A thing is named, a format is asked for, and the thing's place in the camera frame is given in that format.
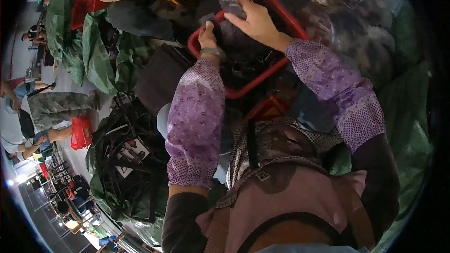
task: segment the black strap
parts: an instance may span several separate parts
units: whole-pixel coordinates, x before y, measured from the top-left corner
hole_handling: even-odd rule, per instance
[[[259,162],[258,149],[256,146],[255,119],[253,118],[249,119],[247,123],[247,149],[250,169],[255,170],[259,167]]]
[[[44,88],[41,88],[41,89],[37,89],[37,90],[31,92],[30,94],[27,95],[27,97],[28,97],[28,98],[33,97],[34,95],[39,94],[39,93],[41,93],[42,91],[44,91],[45,89],[50,88],[50,87],[52,87],[52,84],[50,84],[50,85],[47,86],[47,87],[44,87]]]

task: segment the black bag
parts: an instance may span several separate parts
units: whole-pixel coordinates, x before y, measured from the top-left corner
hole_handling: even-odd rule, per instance
[[[26,139],[34,138],[34,126],[31,116],[25,110],[20,109],[19,122],[22,134]]]

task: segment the black hair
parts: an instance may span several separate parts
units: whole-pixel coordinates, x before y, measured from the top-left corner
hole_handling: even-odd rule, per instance
[[[58,210],[58,212],[60,212],[61,214],[67,214],[69,213],[69,205],[67,205],[67,202],[65,201],[60,201],[56,204],[56,209]]]

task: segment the dark fabric scrap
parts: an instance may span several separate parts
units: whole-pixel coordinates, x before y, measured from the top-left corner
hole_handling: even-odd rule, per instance
[[[151,115],[156,116],[165,104],[172,102],[178,81],[193,65],[191,58],[178,48],[163,44],[140,72],[135,93]]]
[[[238,0],[219,0],[219,4],[221,5],[221,8],[228,13],[235,14],[242,20],[247,19],[247,14],[245,14],[244,9],[242,9]]]
[[[222,9],[245,19],[247,16],[237,0],[219,0]],[[214,30],[220,26],[220,33],[214,32],[217,44],[224,50],[231,60],[239,62],[250,62],[261,56],[269,49],[264,44],[257,42],[231,24],[228,20],[217,23],[214,14],[207,14],[200,19],[200,24],[205,25],[207,21],[214,24]]]

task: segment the red mesh bag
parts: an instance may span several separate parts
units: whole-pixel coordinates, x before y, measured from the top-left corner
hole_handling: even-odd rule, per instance
[[[70,146],[74,150],[87,148],[92,144],[92,126],[87,117],[72,118],[72,139]]]

